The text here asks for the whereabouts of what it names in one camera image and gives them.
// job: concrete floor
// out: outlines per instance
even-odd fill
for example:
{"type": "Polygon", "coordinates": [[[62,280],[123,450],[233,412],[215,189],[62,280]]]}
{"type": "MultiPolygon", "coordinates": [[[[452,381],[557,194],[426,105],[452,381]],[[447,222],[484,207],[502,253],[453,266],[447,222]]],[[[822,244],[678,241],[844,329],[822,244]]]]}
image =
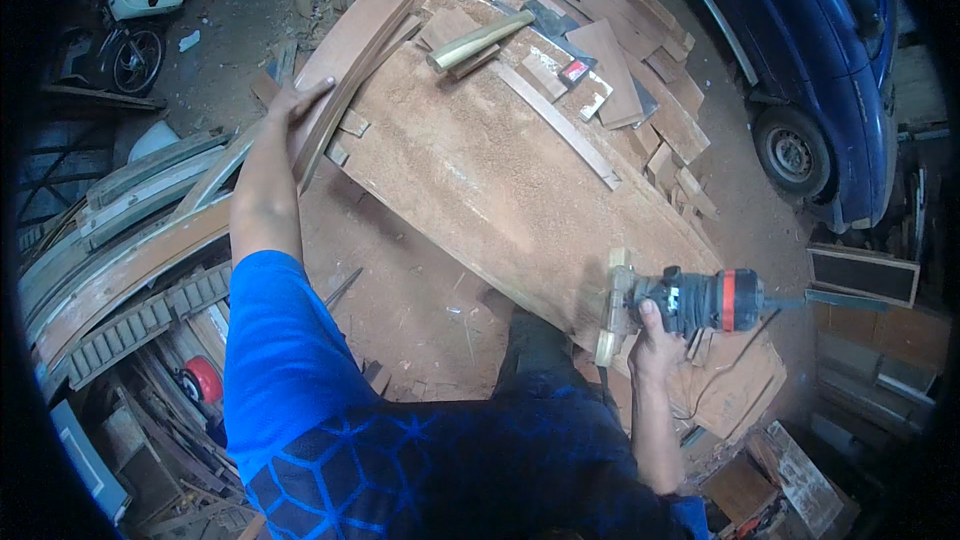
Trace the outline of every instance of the concrete floor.
{"type": "MultiPolygon", "coordinates": [[[[703,222],[706,233],[729,267],[757,270],[769,291],[799,294],[809,282],[804,246],[812,223],[798,219],[764,176],[723,50],[684,0],[660,1],[697,41],[687,69],[705,93],[699,123],[711,146],[691,169],[706,175],[721,211],[719,222],[703,222]]],[[[293,0],[187,0],[167,33],[171,52],[152,94],[168,99],[166,120],[181,137],[214,126],[246,129],[265,112],[250,84],[278,38],[298,34],[316,43],[332,24],[329,13],[300,18],[293,0]],[[200,30],[199,43],[178,53],[178,41],[193,30],[200,30]]],[[[390,368],[393,400],[413,400],[415,382],[426,384],[424,400],[487,398],[506,345],[509,301],[321,162],[301,198],[306,269],[326,296],[364,268],[333,311],[351,349],[390,368]]],[[[789,378],[765,420],[806,423],[814,379],[810,314],[782,313],[770,336],[789,378]]]]}

